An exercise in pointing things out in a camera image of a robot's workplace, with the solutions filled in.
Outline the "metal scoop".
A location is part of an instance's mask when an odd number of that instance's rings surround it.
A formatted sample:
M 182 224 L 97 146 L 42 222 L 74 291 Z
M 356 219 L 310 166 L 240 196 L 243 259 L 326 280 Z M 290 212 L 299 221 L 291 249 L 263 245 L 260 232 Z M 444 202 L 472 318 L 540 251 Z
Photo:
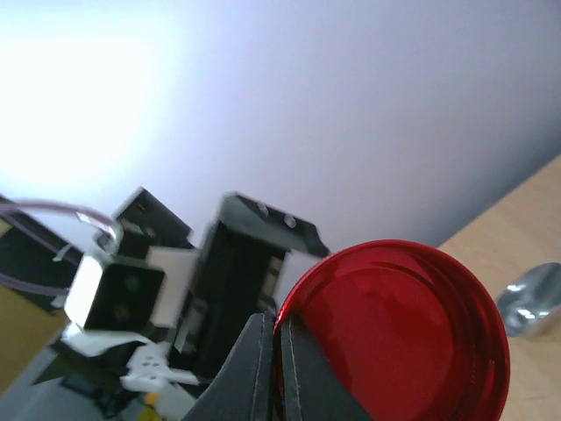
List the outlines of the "metal scoop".
M 512 338 L 536 338 L 560 323 L 560 263 L 534 266 L 509 284 L 496 306 L 506 334 Z

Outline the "red round lid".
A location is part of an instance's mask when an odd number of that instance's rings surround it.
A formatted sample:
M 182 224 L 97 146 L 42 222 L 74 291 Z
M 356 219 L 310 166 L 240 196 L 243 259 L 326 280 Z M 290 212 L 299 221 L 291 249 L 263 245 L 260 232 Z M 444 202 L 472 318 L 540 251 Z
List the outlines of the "red round lid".
M 510 359 L 494 300 L 463 264 L 403 239 L 351 246 L 306 272 L 280 308 L 309 328 L 376 420 L 497 420 Z

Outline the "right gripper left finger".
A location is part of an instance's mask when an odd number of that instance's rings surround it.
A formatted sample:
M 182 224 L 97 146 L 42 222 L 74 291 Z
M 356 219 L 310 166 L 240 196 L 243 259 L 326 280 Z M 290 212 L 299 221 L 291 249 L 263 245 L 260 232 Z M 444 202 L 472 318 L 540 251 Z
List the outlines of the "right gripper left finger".
M 273 326 L 269 312 L 253 314 L 217 376 L 185 421 L 267 421 L 273 418 Z

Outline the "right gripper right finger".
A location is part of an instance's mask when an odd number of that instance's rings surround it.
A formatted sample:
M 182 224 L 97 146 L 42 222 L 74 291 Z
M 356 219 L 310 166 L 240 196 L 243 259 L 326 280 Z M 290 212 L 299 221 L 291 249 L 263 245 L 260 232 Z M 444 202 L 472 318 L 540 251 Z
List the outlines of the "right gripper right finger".
M 302 318 L 292 316 L 281 325 L 280 358 L 285 420 L 371 418 L 338 380 Z

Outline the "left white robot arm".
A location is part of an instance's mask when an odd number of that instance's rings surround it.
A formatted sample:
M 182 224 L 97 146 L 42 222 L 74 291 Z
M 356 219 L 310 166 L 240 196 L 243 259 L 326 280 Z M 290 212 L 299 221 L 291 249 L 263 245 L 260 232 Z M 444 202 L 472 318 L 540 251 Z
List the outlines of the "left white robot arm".
M 248 318 L 273 313 L 289 253 L 322 259 L 316 227 L 239 193 L 225 195 L 200 246 L 189 227 L 148 191 L 115 217 L 45 200 L 2 202 L 22 211 L 66 214 L 97 229 L 66 287 L 24 283 L 63 298 L 67 326 L 53 349 L 72 368 L 100 371 L 133 390 L 156 382 L 210 382 Z

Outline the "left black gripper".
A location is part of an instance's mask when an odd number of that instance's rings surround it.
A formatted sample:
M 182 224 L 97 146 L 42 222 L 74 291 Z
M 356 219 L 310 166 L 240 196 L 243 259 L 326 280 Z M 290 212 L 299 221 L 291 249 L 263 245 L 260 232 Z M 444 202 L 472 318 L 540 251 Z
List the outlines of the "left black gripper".
M 174 365 L 213 377 L 254 313 L 276 311 L 274 294 L 287 254 L 322 259 L 316 226 L 239 193 L 220 203 L 208 229 L 174 338 Z

